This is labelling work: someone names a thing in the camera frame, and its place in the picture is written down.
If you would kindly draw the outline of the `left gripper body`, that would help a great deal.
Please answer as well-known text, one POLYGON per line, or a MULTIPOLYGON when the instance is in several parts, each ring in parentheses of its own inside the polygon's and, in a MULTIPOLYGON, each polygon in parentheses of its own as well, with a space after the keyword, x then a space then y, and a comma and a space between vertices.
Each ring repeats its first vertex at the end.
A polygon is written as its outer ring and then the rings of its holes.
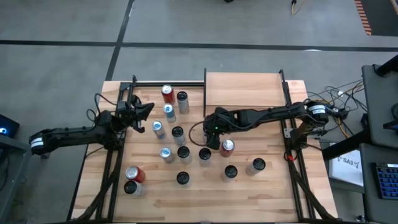
POLYGON ((116 112, 122 124, 141 124, 134 109, 136 103, 141 103, 136 95, 129 96, 126 101, 118 101, 116 112))

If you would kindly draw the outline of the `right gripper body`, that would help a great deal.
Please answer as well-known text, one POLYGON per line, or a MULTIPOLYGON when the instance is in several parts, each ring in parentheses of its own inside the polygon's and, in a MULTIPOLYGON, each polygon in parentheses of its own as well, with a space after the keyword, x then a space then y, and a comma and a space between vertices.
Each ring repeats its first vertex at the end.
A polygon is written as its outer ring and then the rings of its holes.
POLYGON ((238 113, 240 110, 226 110, 216 107, 215 111, 206 115, 203 121, 203 132, 207 135, 230 134, 240 130, 238 113))

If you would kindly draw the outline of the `red Coca-Cola can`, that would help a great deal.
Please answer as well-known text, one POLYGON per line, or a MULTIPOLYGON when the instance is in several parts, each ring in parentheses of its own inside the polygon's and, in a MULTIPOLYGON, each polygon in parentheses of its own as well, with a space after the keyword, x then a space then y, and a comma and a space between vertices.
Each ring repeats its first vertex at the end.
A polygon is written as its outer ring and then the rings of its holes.
POLYGON ((143 183, 146 179, 145 172, 138 166, 128 167, 125 171, 125 176, 128 180, 133 180, 138 183, 143 183))
POLYGON ((235 148, 235 143, 232 139, 225 139, 220 146, 220 155, 229 157, 232 155, 235 148))
POLYGON ((175 103, 174 89, 171 85, 164 85, 161 88, 161 94, 165 103, 170 103, 172 105, 175 103))

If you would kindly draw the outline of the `blue Red Bull can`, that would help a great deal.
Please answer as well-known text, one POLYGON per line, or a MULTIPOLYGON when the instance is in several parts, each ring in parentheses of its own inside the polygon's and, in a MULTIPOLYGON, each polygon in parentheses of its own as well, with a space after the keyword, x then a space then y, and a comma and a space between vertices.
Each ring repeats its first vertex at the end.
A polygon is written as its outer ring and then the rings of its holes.
POLYGON ((174 107, 173 107, 172 104, 166 103, 166 104, 163 106, 163 112, 164 112, 164 115, 165 115, 166 120, 167 120, 169 123, 173 123, 173 122, 176 121, 175 110, 174 110, 174 107))
POLYGON ((159 154, 165 163, 172 164, 175 160, 175 156, 169 147, 163 147, 159 154))
POLYGON ((160 121, 154 121, 152 123, 152 130, 155 133, 157 139, 165 139, 166 132, 164 130, 164 125, 160 121))

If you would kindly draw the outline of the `Celsius can with orange print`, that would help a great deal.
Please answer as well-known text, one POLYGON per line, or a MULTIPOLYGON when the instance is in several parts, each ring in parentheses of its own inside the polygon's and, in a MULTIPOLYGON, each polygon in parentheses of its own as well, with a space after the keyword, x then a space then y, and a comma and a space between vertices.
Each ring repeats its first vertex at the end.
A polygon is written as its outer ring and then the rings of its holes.
POLYGON ((192 162, 190 150, 186 146, 181 146, 177 150, 177 155, 183 165, 189 165, 192 162))

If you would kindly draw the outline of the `Celsius Arctic Vibe can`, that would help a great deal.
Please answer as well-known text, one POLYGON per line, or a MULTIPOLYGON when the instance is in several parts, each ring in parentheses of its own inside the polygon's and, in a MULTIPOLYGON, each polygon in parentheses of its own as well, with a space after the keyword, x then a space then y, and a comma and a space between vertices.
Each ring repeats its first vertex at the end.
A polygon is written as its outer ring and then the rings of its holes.
POLYGON ((188 172, 181 171, 177 174, 176 177, 177 183, 182 187, 189 187, 190 186, 190 176, 188 172))
POLYGON ((174 138, 174 142, 177 146, 186 145, 186 139, 184 135, 184 130, 180 126, 176 126, 172 129, 172 136, 174 138))

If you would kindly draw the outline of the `Celsius Tropical Vibe can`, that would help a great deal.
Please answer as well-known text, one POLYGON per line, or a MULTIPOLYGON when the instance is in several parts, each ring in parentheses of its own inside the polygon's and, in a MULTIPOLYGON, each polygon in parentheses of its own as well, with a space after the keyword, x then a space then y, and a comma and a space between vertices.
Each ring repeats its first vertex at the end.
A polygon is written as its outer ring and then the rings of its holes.
POLYGON ((233 165, 228 165, 224 168, 223 173, 221 174, 221 179, 223 182, 231 182, 237 176, 238 170, 233 165))

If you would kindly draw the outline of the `Celsius can with yellow band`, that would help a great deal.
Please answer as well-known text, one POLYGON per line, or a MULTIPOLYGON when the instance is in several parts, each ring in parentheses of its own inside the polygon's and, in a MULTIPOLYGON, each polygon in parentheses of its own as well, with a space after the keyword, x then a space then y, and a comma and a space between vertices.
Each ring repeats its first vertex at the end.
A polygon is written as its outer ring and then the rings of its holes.
POLYGON ((177 93, 177 103, 180 114, 189 114, 188 95, 185 91, 177 93))

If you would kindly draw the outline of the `black box with blue light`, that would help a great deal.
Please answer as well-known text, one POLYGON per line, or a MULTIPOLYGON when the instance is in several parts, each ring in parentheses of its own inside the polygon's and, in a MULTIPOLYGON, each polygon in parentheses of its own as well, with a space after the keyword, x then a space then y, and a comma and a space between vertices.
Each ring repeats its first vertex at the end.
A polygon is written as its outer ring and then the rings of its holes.
POLYGON ((14 138, 20 124, 2 114, 0 114, 0 135, 14 138))

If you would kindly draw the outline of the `grey metal stand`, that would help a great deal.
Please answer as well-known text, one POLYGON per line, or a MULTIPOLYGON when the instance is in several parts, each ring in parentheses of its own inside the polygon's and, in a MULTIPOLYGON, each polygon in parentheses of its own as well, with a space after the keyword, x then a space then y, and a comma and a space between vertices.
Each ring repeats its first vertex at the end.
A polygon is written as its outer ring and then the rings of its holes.
POLYGON ((19 189, 33 190, 42 180, 42 161, 30 145, 0 135, 0 224, 30 224, 19 189))

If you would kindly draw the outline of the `white printed sign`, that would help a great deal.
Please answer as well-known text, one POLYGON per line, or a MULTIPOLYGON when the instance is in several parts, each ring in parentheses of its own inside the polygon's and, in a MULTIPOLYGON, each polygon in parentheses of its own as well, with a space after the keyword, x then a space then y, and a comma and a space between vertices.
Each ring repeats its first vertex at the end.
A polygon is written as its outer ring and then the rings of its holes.
POLYGON ((353 150, 329 160, 329 177, 363 186, 363 170, 361 165, 361 152, 353 150))

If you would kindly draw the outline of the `backlit black keyboard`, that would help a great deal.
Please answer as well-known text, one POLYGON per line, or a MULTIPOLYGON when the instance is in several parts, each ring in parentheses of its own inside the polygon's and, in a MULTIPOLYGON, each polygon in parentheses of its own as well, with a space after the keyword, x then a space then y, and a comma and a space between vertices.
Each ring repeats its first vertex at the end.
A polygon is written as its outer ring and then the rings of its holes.
POLYGON ((375 163, 374 171, 379 198, 398 200, 398 164, 375 163))

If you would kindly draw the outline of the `black mat with orange stripes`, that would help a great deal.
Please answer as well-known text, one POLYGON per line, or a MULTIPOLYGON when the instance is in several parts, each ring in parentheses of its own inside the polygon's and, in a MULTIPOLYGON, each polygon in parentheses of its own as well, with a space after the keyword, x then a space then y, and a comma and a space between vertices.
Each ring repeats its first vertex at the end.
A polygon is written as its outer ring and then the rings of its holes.
POLYGON ((367 35, 398 37, 398 0, 354 0, 367 35))

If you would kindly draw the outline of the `black aluminium table frame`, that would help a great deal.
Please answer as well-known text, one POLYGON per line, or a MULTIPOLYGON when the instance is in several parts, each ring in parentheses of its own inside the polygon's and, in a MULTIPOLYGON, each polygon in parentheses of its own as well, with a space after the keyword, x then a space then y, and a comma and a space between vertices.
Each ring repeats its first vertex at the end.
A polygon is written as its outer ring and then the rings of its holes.
POLYGON ((191 130, 187 145, 192 162, 165 163, 159 155, 162 147, 175 149, 171 134, 158 140, 151 128, 153 121, 165 119, 162 111, 164 99, 160 87, 153 82, 138 83, 134 93, 144 102, 155 103, 147 121, 145 132, 139 134, 128 129, 124 151, 121 154, 121 170, 138 166, 146 173, 144 195, 135 197, 124 192, 126 177, 119 175, 114 193, 114 222, 296 222, 297 214, 290 182, 289 168, 283 158, 285 151, 280 123, 268 123, 245 133, 234 133, 237 148, 232 156, 221 157, 214 152, 211 164, 199 163, 198 143, 202 139, 199 122, 204 117, 205 93, 203 82, 180 82, 175 91, 185 91, 190 104, 189 114, 178 114, 176 125, 191 130), (246 173, 246 167, 262 158, 266 167, 254 176, 246 173), (231 182, 223 182, 224 168, 233 165, 238 174, 231 182), (177 174, 188 172, 190 186, 177 183, 177 174))

